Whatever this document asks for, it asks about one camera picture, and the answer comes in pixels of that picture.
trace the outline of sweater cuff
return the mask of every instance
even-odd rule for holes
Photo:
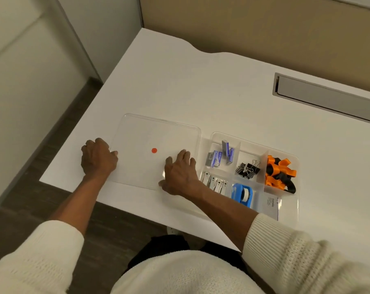
[[[75,227],[61,221],[46,221],[35,229],[14,254],[24,258],[42,256],[73,272],[83,243],[84,237]]]
[[[265,214],[258,214],[246,236],[242,257],[262,278],[273,277],[295,230]]]

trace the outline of gray floor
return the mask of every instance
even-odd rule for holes
[[[13,252],[69,195],[38,180],[100,88],[96,82],[84,87],[80,100],[0,205],[0,259]],[[97,203],[69,293],[110,293],[130,259],[152,236],[164,234],[163,225]],[[196,237],[186,238],[191,247],[201,245]]]

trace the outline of beige partition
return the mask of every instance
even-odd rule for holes
[[[370,91],[370,10],[333,0],[140,0],[144,27]]]

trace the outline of desk surface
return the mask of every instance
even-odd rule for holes
[[[41,181],[73,191],[83,177],[81,146],[98,136],[112,140],[128,112],[197,126],[203,138],[224,132],[296,155],[297,228],[370,265],[370,124],[273,96],[276,72],[370,99],[357,88],[235,54],[207,54],[141,29]],[[249,113],[246,125],[238,120]],[[235,248],[213,222],[170,208],[158,192],[107,182],[98,201]]]

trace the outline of person's left hand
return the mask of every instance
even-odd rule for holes
[[[81,151],[81,167],[85,174],[109,176],[117,167],[118,152],[110,152],[109,145],[102,138],[95,139],[95,142],[87,140]]]

